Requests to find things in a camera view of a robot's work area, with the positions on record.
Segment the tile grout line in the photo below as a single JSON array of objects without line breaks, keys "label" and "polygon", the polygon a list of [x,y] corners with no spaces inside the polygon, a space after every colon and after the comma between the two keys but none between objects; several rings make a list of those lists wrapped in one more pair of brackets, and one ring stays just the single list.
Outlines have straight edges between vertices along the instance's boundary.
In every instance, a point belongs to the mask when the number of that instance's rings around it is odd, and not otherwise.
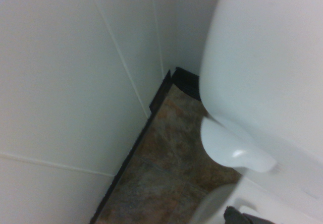
[{"label": "tile grout line", "polygon": [[140,98],[139,92],[138,92],[138,90],[137,90],[137,87],[136,87],[136,85],[135,85],[135,83],[134,83],[134,81],[133,81],[133,79],[132,79],[132,76],[131,76],[131,74],[130,74],[130,71],[129,71],[129,69],[128,69],[128,66],[127,66],[126,60],[124,59],[123,54],[122,54],[122,52],[121,52],[121,49],[120,49],[120,47],[119,47],[119,45],[118,45],[118,42],[117,42],[117,40],[116,40],[116,38],[115,38],[115,36],[114,36],[114,34],[113,34],[113,32],[112,32],[112,28],[111,28],[110,24],[108,23],[107,19],[105,18],[105,16],[103,15],[103,12],[102,12],[102,10],[101,10],[100,6],[98,5],[98,1],[97,1],[97,0],[94,0],[94,4],[95,4],[95,6],[96,6],[96,8],[97,8],[97,10],[98,10],[98,12],[99,12],[99,14],[101,15],[101,17],[102,17],[102,19],[103,19],[103,21],[104,21],[105,27],[106,27],[106,29],[107,29],[107,31],[108,31],[108,33],[109,33],[109,35],[110,35],[110,37],[111,37],[111,39],[112,39],[112,41],[113,41],[114,45],[115,45],[115,48],[116,48],[116,50],[117,50],[117,52],[118,52],[119,58],[120,58],[120,60],[121,60],[121,63],[122,63],[122,65],[123,65],[123,67],[124,67],[124,69],[125,69],[125,71],[126,71],[126,73],[127,73],[127,75],[128,75],[128,78],[129,78],[129,80],[130,80],[130,83],[131,83],[131,85],[132,85],[132,87],[133,87],[133,89],[134,89],[134,91],[135,91],[135,93],[136,93],[136,95],[137,95],[137,98],[138,98],[139,103],[140,103],[140,105],[141,105],[141,107],[142,107],[142,110],[143,110],[143,112],[144,112],[144,114],[145,114],[146,118],[148,118],[148,113],[147,113],[147,112],[146,112],[146,110],[145,110],[145,107],[144,107],[143,102],[142,102],[142,100],[141,100],[141,98]]},{"label": "tile grout line", "polygon": [[78,167],[71,167],[71,166],[67,166],[67,165],[63,165],[63,164],[58,164],[58,163],[53,163],[53,162],[48,162],[48,161],[43,161],[43,160],[36,160],[36,159],[32,159],[32,158],[17,156],[17,155],[3,153],[3,152],[0,152],[0,158],[18,161],[18,162],[29,163],[29,164],[34,164],[34,165],[46,166],[46,167],[51,167],[51,168],[55,168],[55,169],[69,170],[69,171],[81,172],[81,173],[92,174],[92,175],[101,175],[101,176],[106,176],[106,177],[111,177],[111,178],[114,177],[114,175],[110,175],[110,174],[106,174],[106,173],[102,173],[102,172],[80,169]]},{"label": "tile grout line", "polygon": [[162,45],[161,45],[161,42],[160,42],[160,33],[159,33],[159,27],[158,27],[158,19],[157,19],[157,10],[156,10],[156,1],[155,0],[152,0],[152,6],[153,6],[153,14],[154,14],[154,18],[155,18],[157,41],[158,41],[161,79],[164,79],[165,75],[164,75],[163,53],[162,53]]}]

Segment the marbled floor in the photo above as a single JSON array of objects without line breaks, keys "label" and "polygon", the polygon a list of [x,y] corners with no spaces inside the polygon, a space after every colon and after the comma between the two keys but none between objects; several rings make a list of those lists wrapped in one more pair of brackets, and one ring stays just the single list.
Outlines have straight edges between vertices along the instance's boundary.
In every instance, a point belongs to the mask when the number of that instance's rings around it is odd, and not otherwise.
[{"label": "marbled floor", "polygon": [[187,223],[208,192],[236,183],[240,174],[203,149],[206,114],[173,85],[96,224]]}]

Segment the baseboard trim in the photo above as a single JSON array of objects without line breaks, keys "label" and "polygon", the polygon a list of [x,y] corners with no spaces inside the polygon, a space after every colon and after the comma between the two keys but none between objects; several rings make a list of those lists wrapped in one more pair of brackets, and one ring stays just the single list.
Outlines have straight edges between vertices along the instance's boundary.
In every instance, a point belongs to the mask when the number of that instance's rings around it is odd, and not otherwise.
[{"label": "baseboard trim", "polygon": [[103,197],[94,216],[92,217],[90,224],[95,224],[95,222],[97,221],[106,202],[108,201],[109,197],[111,196],[114,188],[117,186],[118,181],[120,180],[122,174],[126,170],[127,165],[130,162],[130,159],[134,155],[141,140],[144,138],[151,122],[153,121],[160,106],[162,105],[164,99],[166,98],[172,84],[174,83],[184,93],[188,94],[189,96],[193,97],[194,99],[201,101],[200,94],[199,94],[199,88],[198,88],[198,80],[199,80],[199,77],[197,75],[192,74],[191,72],[188,72],[187,70],[184,70],[182,68],[177,67],[173,76],[171,76],[171,72],[168,71],[168,73],[166,74],[163,82],[161,83],[159,90],[157,91],[154,99],[152,100],[151,104],[149,105],[149,108],[151,110],[151,115],[150,115],[145,127],[142,129],[142,131],[141,131],[140,135],[138,136],[135,144],[133,145],[131,151],[129,152],[128,156],[126,157],[126,159],[122,163],[122,166],[119,169],[118,173],[115,175],[109,189],[107,190],[107,193]]},{"label": "baseboard trim", "polygon": [[184,93],[201,101],[198,86],[199,77],[197,75],[177,67],[173,74],[172,80],[173,83]]},{"label": "baseboard trim", "polygon": [[171,77],[171,71],[168,71],[168,73],[166,74],[163,82],[161,83],[155,97],[153,98],[151,104],[149,105],[149,108],[151,110],[151,115],[150,115],[145,127],[142,129],[142,131],[141,131],[140,135],[138,136],[135,144],[133,145],[131,151],[129,152],[128,156],[126,157],[126,159],[122,163],[122,166],[119,169],[118,173],[115,175],[109,189],[107,190],[107,193],[105,194],[105,196],[101,200],[101,203],[99,204],[94,216],[92,217],[92,219],[90,221],[90,224],[95,224],[98,217],[100,216],[105,204],[107,203],[107,201],[108,201],[109,197],[111,196],[113,190],[117,186],[118,181],[120,180],[122,174],[124,173],[124,171],[127,168],[128,163],[130,162],[130,160],[131,160],[132,156],[134,155],[137,147],[139,146],[139,143],[141,142],[141,140],[145,136],[145,134],[146,134],[152,120],[154,119],[154,117],[157,114],[160,106],[162,105],[165,97],[167,96],[167,93],[170,90],[172,84],[173,84],[173,82],[172,82],[172,77]]}]

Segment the toilet tank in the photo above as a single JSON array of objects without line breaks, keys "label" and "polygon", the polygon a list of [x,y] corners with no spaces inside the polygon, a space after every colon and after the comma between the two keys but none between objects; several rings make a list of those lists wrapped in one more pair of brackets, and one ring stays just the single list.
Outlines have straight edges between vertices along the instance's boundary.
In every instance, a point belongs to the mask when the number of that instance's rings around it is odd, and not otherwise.
[{"label": "toilet tank", "polygon": [[200,95],[278,162],[249,178],[323,220],[323,0],[219,0]]}]

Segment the toilet bowl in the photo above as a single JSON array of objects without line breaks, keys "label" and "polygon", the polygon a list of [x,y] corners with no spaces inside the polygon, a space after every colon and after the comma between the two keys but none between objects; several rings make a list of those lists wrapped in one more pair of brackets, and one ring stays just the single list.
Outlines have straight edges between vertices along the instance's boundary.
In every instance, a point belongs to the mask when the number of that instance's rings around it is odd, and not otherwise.
[{"label": "toilet bowl", "polygon": [[[211,206],[214,212],[208,213]],[[276,224],[322,224],[301,211],[291,208],[278,196],[272,195],[261,186],[243,177],[235,186],[224,186],[208,196],[195,212],[189,224],[224,224],[223,213],[227,206],[233,206],[241,213],[270,220]]]},{"label": "toilet bowl", "polygon": [[277,224],[323,223],[322,8],[219,0],[200,71],[211,116],[201,139],[214,161],[245,172],[212,192],[192,224],[224,223],[228,205]]}]

